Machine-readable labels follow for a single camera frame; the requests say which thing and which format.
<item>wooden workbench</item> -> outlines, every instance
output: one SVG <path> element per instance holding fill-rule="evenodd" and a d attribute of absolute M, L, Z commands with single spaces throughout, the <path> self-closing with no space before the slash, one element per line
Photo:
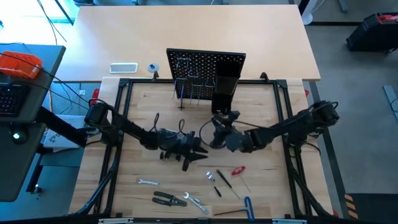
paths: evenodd
<path fill-rule="evenodd" d="M 118 78 L 104 78 L 99 97 L 114 104 L 118 89 Z M 301 80 L 289 80 L 290 100 L 294 114 L 307 108 L 303 84 Z M 196 131 L 211 118 L 210 101 L 185 99 L 183 111 L 178 109 L 180 101 L 172 99 L 174 86 L 171 84 L 134 84 L 129 107 L 128 118 L 146 130 L 152 127 L 154 117 L 160 113 L 158 128 L 178 128 L 178 121 L 185 119 L 184 131 Z M 124 108 L 124 97 L 121 100 L 120 113 Z M 240 121 L 261 126 L 271 126 L 278 122 L 273 89 L 269 85 L 238 85 L 233 104 L 233 110 L 239 110 Z M 248 126 L 236 123 L 239 129 Z M 210 142 L 214 128 L 205 127 L 202 136 Z M 265 149 L 252 154 L 240 152 L 232 153 L 227 149 L 209 149 L 207 159 L 190 164 L 186 172 L 182 171 L 182 162 L 175 160 L 159 160 L 160 150 L 144 149 L 139 141 L 127 134 L 121 154 L 116 191 L 114 193 L 113 213 L 123 212 L 125 217 L 164 217 L 164 218 L 192 218 L 205 217 L 201 210 L 191 201 L 187 207 L 168 207 L 151 201 L 154 191 L 163 191 L 183 199 L 184 192 L 198 197 L 209 210 L 208 216 L 218 212 L 225 212 L 244 207 L 243 200 L 239 200 L 215 173 L 220 169 L 230 180 L 231 185 L 242 198 L 250 196 L 256 218 L 283 218 L 284 214 L 293 214 L 287 171 L 281 138 L 275 138 Z M 85 149 L 78 180 L 73 194 L 70 212 L 75 212 L 89 199 L 98 186 L 105 146 L 101 143 L 92 144 Z M 320 155 L 311 146 L 302 147 L 302 159 L 307 178 L 308 188 L 324 208 L 331 212 L 330 198 L 323 175 Z M 236 166 L 246 166 L 243 179 L 251 189 L 251 194 L 245 188 L 242 180 L 231 178 L 230 172 Z M 218 198 L 210 181 L 205 174 L 210 170 L 216 177 L 222 197 Z M 154 185 L 140 185 L 138 179 L 146 179 L 161 183 Z M 105 190 L 103 207 L 108 189 Z M 302 211 L 303 202 L 301 191 L 298 198 Z M 221 217 L 245 217 L 245 213 L 234 213 Z"/>
<path fill-rule="evenodd" d="M 157 63 L 171 78 L 167 48 L 245 53 L 241 78 L 320 79 L 296 5 L 81 7 L 67 40 L 65 82 L 100 82 L 117 62 L 139 64 L 124 77 Z"/>

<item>pliers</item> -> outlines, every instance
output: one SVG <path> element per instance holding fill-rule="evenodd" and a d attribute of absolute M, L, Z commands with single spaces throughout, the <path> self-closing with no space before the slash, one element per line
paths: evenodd
<path fill-rule="evenodd" d="M 161 205 L 168 205 L 168 206 L 172 206 L 172 205 L 183 206 L 183 207 L 187 206 L 187 203 L 185 201 L 178 199 L 174 195 L 169 195 L 169 194 L 163 193 L 163 192 L 154 192 L 154 195 L 170 199 L 170 200 L 166 201 L 166 200 L 162 200 L 162 199 L 154 197 L 154 198 L 152 198 L 152 201 L 155 203 L 158 203 Z"/>

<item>keyboard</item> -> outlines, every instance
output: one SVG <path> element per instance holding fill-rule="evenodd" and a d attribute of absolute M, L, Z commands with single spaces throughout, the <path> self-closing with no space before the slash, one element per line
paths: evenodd
<path fill-rule="evenodd" d="M 0 83 L 0 117 L 18 117 L 29 86 Z"/>

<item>wrench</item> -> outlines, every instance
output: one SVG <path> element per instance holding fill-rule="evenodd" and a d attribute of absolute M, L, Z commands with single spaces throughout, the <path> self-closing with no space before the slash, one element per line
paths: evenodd
<path fill-rule="evenodd" d="M 207 208 L 204 207 L 204 206 L 202 206 L 202 205 L 199 203 L 199 202 L 200 202 L 199 199 L 197 199 L 197 198 L 192 198 L 191 196 L 189 196 L 188 192 L 185 193 L 184 198 L 185 198 L 185 199 L 191 200 L 191 202 L 194 203 L 197 207 L 199 207 L 199 208 L 203 211 L 204 214 L 206 214 L 206 215 L 209 214 L 209 211 L 207 210 Z"/>
<path fill-rule="evenodd" d="M 153 184 L 153 185 L 160 186 L 159 182 L 154 182 L 154 181 L 149 181 L 149 180 L 142 180 L 142 179 L 139 179 L 138 184 Z"/>

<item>red screwdriver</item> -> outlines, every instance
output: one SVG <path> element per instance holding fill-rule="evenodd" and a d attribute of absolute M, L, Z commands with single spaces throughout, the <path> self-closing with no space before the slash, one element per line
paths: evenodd
<path fill-rule="evenodd" d="M 234 176 L 234 175 L 241 174 L 245 169 L 246 169 L 245 166 L 237 167 L 237 168 L 235 168 L 235 169 L 232 171 L 231 175 Z M 242 182 L 244 183 L 244 185 L 246 186 L 246 188 L 247 188 L 247 189 L 249 190 L 249 192 L 251 193 L 249 187 L 246 185 L 246 183 L 245 183 L 245 181 L 243 180 L 242 176 L 239 175 L 239 177 L 241 178 Z"/>

